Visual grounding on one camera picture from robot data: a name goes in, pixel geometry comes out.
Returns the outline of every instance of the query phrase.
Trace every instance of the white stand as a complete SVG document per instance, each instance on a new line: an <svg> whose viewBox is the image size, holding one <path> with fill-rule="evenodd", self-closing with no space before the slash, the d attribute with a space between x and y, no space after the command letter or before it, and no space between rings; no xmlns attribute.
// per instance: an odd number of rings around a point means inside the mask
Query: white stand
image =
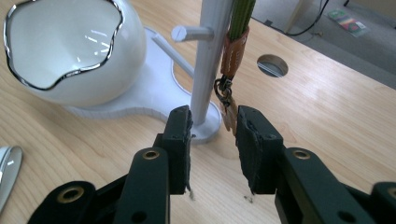
<svg viewBox="0 0 396 224"><path fill-rule="evenodd" d="M170 47L161 35L146 28L147 58L136 83L122 96L103 105L84 108L68 106L66 109L79 116L94 119L144 114L167 121L172 109L190 105L193 121L191 134L195 135L191 142L208 142L221 125L221 114L210 102L210 95L219 68L224 36L231 19L233 1L204 0L200 27L178 26L172 33L177 42L200 40L195 68ZM177 83L172 59L193 77L192 94Z"/></svg>

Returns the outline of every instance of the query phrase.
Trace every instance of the keychain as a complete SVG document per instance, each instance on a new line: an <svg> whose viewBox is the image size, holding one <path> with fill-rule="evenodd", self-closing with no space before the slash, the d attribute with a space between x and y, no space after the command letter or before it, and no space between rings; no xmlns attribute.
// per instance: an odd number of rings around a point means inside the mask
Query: keychain
<svg viewBox="0 0 396 224"><path fill-rule="evenodd" d="M224 125L229 132L236 134L238 106L233 99L233 77L244 56L248 40L248 22L254 8L255 0L237 0L233 9L230 30L225 36L221 61L222 77L215 80L213 89L220 100L220 110Z"/></svg>

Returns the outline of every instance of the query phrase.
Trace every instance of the white bowl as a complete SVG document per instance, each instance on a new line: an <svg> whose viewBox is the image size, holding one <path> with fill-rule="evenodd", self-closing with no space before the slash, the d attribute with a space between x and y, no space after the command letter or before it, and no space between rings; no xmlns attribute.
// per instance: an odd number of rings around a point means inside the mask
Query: white bowl
<svg viewBox="0 0 396 224"><path fill-rule="evenodd" d="M29 91L72 106L128 90L146 57L145 31L127 0L38 0L4 22L8 68Z"/></svg>

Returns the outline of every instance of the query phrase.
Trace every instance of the wooden tabletop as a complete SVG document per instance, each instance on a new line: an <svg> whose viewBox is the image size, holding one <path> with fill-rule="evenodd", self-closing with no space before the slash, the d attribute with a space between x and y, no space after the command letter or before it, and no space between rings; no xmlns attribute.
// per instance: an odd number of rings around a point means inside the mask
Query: wooden tabletop
<svg viewBox="0 0 396 224"><path fill-rule="evenodd" d="M1 15L17 0L1 1ZM133 0L142 22L165 36L194 64L196 42L175 44L178 24L198 25L201 1ZM263 74L257 59L275 54L289 66L281 78ZM146 116L84 119L28 92L0 56L0 145L21 146L23 162L0 223L25 223L49 192L73 180L97 188L127 174L136 151L152 146L164 123ZM191 79L178 66L186 89ZM396 90L250 22L244 60L233 80L240 105L259 109L283 135L286 147L309 149L336 177L365 192L396 181ZM171 197L172 223L279 223L274 196L253 202L234 137L221 126L207 144L191 147L189 195Z"/></svg>

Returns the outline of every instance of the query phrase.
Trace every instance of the white stand base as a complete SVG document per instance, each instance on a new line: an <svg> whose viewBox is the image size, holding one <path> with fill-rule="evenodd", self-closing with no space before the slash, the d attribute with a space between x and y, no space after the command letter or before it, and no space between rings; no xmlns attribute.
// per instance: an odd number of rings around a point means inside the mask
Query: white stand base
<svg viewBox="0 0 396 224"><path fill-rule="evenodd" d="M152 41L157 33L146 28L147 56L142 74L136 83L120 97L102 105L90 107L67 106L70 112L85 118L114 119L127 115L149 115L164 122L176 107L189 105L191 93L181 87L173 72L173 60ZM192 125L193 144L210 141L219 131L221 114L213 102L210 102L205 122Z"/></svg>

